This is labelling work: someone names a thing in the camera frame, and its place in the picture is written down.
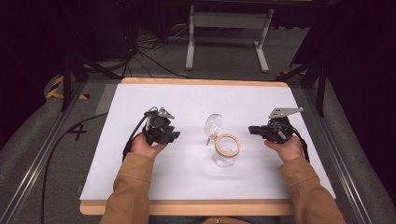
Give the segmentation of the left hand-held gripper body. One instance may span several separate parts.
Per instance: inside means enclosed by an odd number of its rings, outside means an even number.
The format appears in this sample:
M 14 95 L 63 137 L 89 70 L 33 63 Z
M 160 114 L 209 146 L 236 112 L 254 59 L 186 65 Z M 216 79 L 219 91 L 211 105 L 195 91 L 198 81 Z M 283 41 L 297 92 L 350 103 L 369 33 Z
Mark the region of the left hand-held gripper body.
M 170 134 L 175 131 L 171 126 L 171 120 L 174 118 L 165 108 L 154 108 L 145 113 L 148 118 L 146 125 L 142 132 L 146 136 L 146 141 L 149 145 L 153 143 L 168 144 L 173 143 L 174 140 L 170 139 Z

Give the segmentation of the yellow black floor tape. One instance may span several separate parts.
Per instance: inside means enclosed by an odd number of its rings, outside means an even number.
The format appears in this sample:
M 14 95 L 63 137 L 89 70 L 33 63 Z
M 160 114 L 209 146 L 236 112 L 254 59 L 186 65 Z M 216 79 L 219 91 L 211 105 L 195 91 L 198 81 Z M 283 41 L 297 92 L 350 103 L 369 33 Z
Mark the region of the yellow black floor tape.
M 60 92 L 58 92 L 59 87 L 61 86 L 61 84 L 64 81 L 64 76 L 59 75 L 55 81 L 53 82 L 49 92 L 47 93 L 46 98 L 58 98 L 58 99 L 63 99 L 64 95 Z M 90 95 L 89 94 L 81 94 L 78 99 L 81 100 L 88 100 L 90 99 Z

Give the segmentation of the person's left hand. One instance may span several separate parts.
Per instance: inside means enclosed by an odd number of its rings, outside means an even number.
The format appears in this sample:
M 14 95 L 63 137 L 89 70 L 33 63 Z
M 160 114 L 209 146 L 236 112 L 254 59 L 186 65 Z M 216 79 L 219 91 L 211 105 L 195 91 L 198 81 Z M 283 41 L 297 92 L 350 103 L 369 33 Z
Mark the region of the person's left hand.
M 146 136 L 143 133 L 137 135 L 132 141 L 130 151 L 135 154 L 143 155 L 155 160 L 156 157 L 166 148 L 166 144 L 159 144 L 151 146 L 146 141 Z

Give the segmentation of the person's right hand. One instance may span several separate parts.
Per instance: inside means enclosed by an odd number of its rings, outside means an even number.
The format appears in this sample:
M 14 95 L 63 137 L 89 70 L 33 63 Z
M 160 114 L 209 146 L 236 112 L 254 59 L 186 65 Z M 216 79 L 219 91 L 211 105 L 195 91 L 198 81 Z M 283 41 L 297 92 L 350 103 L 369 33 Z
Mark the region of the person's right hand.
M 269 140 L 265 140 L 264 144 L 274 150 L 283 162 L 302 158 L 304 156 L 302 143 L 295 135 L 283 144 L 277 144 Z

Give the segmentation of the black tripod stand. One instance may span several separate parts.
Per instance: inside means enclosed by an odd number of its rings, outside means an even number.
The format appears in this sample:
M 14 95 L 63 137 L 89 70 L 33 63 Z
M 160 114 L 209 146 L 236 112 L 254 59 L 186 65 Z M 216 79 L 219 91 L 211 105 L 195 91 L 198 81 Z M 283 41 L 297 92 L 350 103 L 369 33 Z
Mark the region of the black tripod stand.
M 97 63 L 90 54 L 90 49 L 80 35 L 73 17 L 69 13 L 67 4 L 72 4 L 79 0 L 54 0 L 57 8 L 56 29 L 59 37 L 59 44 L 64 52 L 63 77 L 64 77 L 64 101 L 62 112 L 71 107 L 71 104 L 78 98 L 77 88 L 86 83 L 89 78 L 85 64 L 89 65 L 96 72 L 104 74 L 110 79 L 120 79 L 107 68 Z
M 322 60 L 311 61 L 306 64 L 302 64 L 289 72 L 281 72 L 276 76 L 275 81 L 285 82 L 286 80 L 296 77 L 297 75 L 305 72 L 303 79 L 300 82 L 300 86 L 303 89 L 310 89 L 315 83 L 318 83 L 317 98 L 316 98 L 316 109 L 319 115 L 324 117 L 324 94 L 326 88 L 326 68 Z

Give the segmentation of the glass jar with hinged lid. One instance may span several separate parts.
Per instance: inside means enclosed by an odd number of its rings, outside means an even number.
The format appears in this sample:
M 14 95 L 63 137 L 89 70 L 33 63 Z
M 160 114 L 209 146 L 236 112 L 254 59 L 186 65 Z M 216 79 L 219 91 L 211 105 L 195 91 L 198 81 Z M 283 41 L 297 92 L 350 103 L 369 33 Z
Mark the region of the glass jar with hinged lid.
M 212 145 L 212 161 L 222 168 L 231 167 L 241 150 L 241 143 L 237 136 L 221 133 L 222 115 L 213 113 L 205 122 L 206 144 Z

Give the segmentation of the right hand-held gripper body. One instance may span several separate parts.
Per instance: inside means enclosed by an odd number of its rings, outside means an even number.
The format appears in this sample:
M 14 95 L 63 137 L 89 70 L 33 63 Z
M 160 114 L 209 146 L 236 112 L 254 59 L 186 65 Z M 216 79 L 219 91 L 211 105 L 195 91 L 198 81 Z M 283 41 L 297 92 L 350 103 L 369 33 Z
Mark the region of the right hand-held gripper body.
M 259 127 L 257 135 L 277 144 L 287 142 L 293 135 L 300 137 L 297 129 L 290 124 L 289 115 L 300 113 L 303 110 L 302 107 L 275 108 L 268 116 L 268 123 Z

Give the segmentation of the white table mat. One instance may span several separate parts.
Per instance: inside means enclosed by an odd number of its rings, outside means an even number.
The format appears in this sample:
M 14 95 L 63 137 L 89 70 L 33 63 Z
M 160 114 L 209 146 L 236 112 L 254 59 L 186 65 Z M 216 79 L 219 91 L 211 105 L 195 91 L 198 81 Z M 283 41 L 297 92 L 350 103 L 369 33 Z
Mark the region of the white table mat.
M 102 130 L 80 196 L 102 201 L 113 191 L 122 151 L 144 113 L 163 107 L 179 133 L 156 158 L 149 197 L 152 200 L 285 199 L 282 161 L 249 127 L 264 125 L 274 108 L 296 108 L 288 87 L 120 84 Z M 222 133 L 235 135 L 241 151 L 232 166 L 212 159 L 214 145 L 205 134 L 207 118 L 222 116 Z

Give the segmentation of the aluminium floor rail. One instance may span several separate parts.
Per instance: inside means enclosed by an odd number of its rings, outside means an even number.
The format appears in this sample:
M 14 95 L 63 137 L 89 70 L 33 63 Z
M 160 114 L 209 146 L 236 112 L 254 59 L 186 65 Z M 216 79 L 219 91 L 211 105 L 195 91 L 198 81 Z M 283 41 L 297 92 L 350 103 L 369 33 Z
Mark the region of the aluminium floor rail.
M 342 155 L 340 154 L 339 149 L 333 139 L 332 133 L 325 119 L 319 114 L 317 110 L 314 94 L 309 90 L 304 90 L 304 96 L 307 99 L 307 102 L 314 113 L 314 117 L 322 131 L 322 134 L 324 135 L 326 144 L 329 148 L 328 151 L 332 160 L 332 164 L 338 175 L 338 179 L 343 187 L 351 209 L 353 210 L 355 218 L 357 219 L 359 224 L 373 224 L 373 221 L 371 220 L 368 211 L 363 204 L 361 196 L 356 188 L 355 182 L 350 172 L 348 171 L 346 163 L 344 162 Z
M 78 100 L 78 97 L 84 90 L 85 86 L 86 84 L 84 82 L 78 82 L 72 88 L 71 98 L 68 105 L 66 106 L 66 109 L 64 111 L 61 111 L 56 117 L 56 120 L 54 121 L 45 141 L 37 152 L 35 159 L 32 161 L 29 168 L 25 172 L 21 183 L 15 191 L 3 215 L 0 216 L 0 224 L 12 224 L 15 220 L 16 216 L 21 210 L 23 203 L 25 202 L 32 187 L 38 179 L 45 163 L 47 162 L 50 155 L 50 150 L 52 147 L 55 146 L 55 142 L 60 135 L 60 131 L 64 126 L 64 123 L 68 115 L 70 114 L 72 107 Z

